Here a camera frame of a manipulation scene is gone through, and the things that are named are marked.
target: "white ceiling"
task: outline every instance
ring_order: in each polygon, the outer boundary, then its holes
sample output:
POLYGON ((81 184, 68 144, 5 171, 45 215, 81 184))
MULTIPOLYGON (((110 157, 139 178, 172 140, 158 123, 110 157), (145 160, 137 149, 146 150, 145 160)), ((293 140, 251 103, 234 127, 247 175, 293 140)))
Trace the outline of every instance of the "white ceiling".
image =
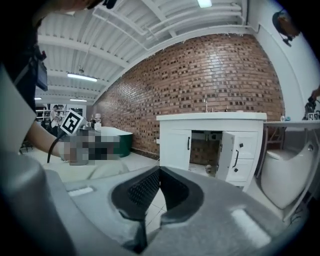
POLYGON ((92 105, 138 62, 170 45, 217 33, 245 33, 247 0, 118 0, 112 10, 47 16, 38 30, 48 74, 48 91, 36 89, 43 103, 87 100, 92 105), (97 82, 68 78, 67 73, 95 77, 97 82))

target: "faucet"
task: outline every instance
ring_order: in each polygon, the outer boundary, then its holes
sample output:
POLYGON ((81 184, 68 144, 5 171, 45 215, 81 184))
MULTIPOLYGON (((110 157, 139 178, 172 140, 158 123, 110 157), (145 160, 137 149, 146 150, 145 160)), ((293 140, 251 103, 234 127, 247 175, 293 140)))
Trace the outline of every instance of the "faucet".
POLYGON ((207 101, 207 98, 203 99, 203 103, 205 103, 205 112, 208 113, 208 101, 207 101))

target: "gray device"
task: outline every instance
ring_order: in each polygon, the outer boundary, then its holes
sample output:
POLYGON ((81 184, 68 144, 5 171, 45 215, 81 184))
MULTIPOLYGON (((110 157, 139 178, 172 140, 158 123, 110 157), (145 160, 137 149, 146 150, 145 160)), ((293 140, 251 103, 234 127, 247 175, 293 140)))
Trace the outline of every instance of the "gray device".
POLYGON ((15 221, 50 255, 274 255, 304 222, 286 227, 237 187, 190 171, 156 166, 63 183, 34 159, 0 154, 1 195, 15 221), (70 196, 83 188, 91 192, 70 196), (146 210, 161 190, 167 212, 146 234, 146 210), (243 229, 242 211, 254 223, 243 229), (269 237, 256 243, 254 229, 269 237))

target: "toilet lid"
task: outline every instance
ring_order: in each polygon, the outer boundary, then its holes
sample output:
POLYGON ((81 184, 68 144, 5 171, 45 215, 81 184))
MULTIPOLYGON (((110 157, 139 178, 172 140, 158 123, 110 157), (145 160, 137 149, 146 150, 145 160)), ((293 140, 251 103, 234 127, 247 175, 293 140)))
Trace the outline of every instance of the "toilet lid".
POLYGON ((268 150, 266 153, 271 158, 274 158, 277 160, 285 160, 285 161, 293 158, 296 155, 293 151, 280 150, 280 149, 268 150))

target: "open cabinet door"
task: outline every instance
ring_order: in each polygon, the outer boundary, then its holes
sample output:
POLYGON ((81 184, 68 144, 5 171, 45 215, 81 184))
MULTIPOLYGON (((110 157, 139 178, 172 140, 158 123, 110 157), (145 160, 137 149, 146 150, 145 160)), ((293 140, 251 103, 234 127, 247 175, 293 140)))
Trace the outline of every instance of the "open cabinet door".
POLYGON ((168 130, 160 135, 160 165, 189 169, 191 130, 168 130))
POLYGON ((228 171, 232 168, 231 163, 234 154, 235 136, 227 131, 222 133, 222 142, 220 144, 220 157, 216 177, 219 180, 227 179, 228 171))

